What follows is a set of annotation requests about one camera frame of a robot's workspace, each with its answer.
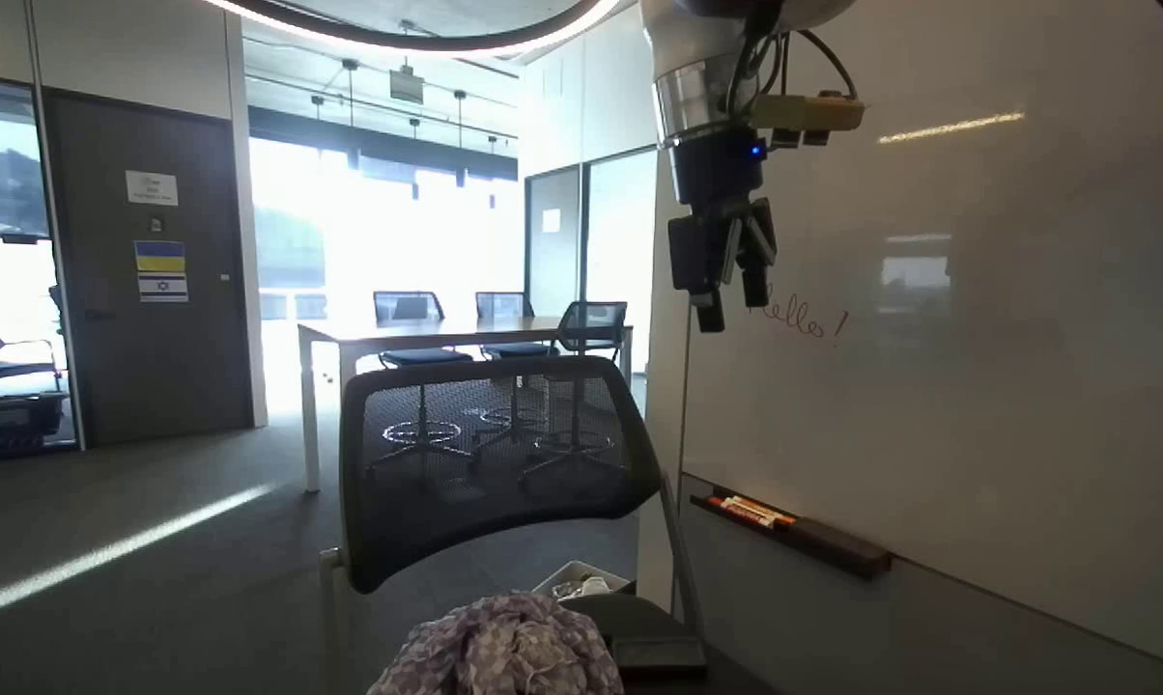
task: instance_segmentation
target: ceiling light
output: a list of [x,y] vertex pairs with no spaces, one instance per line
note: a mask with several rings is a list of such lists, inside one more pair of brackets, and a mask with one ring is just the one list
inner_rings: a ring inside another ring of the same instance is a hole
[[415,68],[389,73],[389,102],[424,104],[424,80],[415,73]]
[[1023,114],[999,114],[999,115],[982,115],[982,122],[953,122],[953,123],[937,123],[937,129],[915,129],[915,133],[894,133],[881,134],[881,149],[894,142],[915,142],[915,138],[946,138],[946,134],[961,134],[961,133],[986,133],[986,129],[1000,129],[1000,123],[1020,123],[1027,122]]
[[624,0],[577,0],[562,16],[514,33],[492,33],[492,34],[396,34],[396,33],[371,33],[316,13],[302,13],[279,0],[210,0],[210,6],[307,41],[396,51],[396,55],[472,57],[472,55],[526,55],[526,51],[557,47],[607,19]]

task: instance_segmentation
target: fabric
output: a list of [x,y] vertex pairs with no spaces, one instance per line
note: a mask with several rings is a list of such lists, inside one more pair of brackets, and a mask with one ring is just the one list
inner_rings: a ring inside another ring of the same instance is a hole
[[514,593],[416,626],[371,695],[624,695],[624,681],[586,613]]

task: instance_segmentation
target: floor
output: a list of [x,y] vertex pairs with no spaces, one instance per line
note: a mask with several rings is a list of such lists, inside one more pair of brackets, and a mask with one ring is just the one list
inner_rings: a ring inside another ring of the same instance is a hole
[[570,521],[356,597],[320,566],[342,537],[331,443],[316,497],[298,451],[279,412],[245,437],[0,465],[0,695],[366,690],[410,626],[450,608],[572,557],[633,577],[631,521]]

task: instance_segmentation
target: sign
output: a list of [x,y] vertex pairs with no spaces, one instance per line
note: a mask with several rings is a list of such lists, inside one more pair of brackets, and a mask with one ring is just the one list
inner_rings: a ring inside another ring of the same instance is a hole
[[177,209],[183,187],[176,173],[124,171],[124,189],[133,204]]
[[191,254],[177,240],[136,240],[133,245],[139,272],[145,304],[191,304]]

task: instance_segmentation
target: desk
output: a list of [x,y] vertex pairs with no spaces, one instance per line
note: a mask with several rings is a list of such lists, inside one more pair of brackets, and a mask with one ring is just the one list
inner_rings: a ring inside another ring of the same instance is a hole
[[[474,320],[450,320],[450,324],[298,324],[298,360],[302,360],[302,443],[307,443],[307,492],[316,492],[316,384],[313,384],[313,348],[338,346],[342,348],[342,392],[356,375],[356,360],[371,353],[403,353],[403,348],[450,348],[450,346],[499,346],[499,340],[562,340],[557,320],[514,320],[514,324],[474,324]],[[631,324],[624,329],[619,346],[619,373],[631,378]]]
[[639,672],[624,678],[628,695],[777,695],[760,678],[709,644],[709,678]]

